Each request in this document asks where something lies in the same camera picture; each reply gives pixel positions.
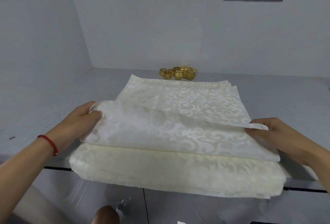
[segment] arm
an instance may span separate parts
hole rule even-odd
[[[101,119],[98,111],[89,113],[94,101],[81,105],[45,134],[58,150],[67,148],[75,138],[91,130]],[[53,156],[52,146],[38,138],[14,157],[0,165],[0,223],[14,210],[32,182]]]
[[[245,129],[254,139],[264,140],[285,152],[291,159],[309,166],[330,194],[330,152],[278,118],[255,119],[269,130]]]

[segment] stack of napkins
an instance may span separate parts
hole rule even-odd
[[[131,76],[73,153],[80,177],[119,185],[221,197],[279,195],[276,149],[257,143],[237,87]]]

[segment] person's left hand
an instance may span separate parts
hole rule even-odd
[[[55,143],[59,151],[70,146],[75,138],[92,130],[101,119],[102,113],[100,111],[89,113],[89,109],[95,103],[95,101],[90,101],[76,107],[62,122],[45,134]]]

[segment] white fabric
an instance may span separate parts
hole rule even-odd
[[[91,110],[101,111],[102,119],[81,139],[90,144],[279,161],[276,149],[259,145],[244,131],[268,130],[262,124],[223,125],[119,100],[98,102]]]

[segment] red string bracelet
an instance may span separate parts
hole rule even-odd
[[[39,135],[38,138],[40,138],[40,137],[42,137],[46,141],[48,141],[48,143],[53,147],[53,150],[54,150],[54,153],[53,154],[54,154],[54,156],[57,155],[58,154],[58,149],[57,149],[55,143],[51,139],[49,139],[47,136],[45,136],[45,135]]]

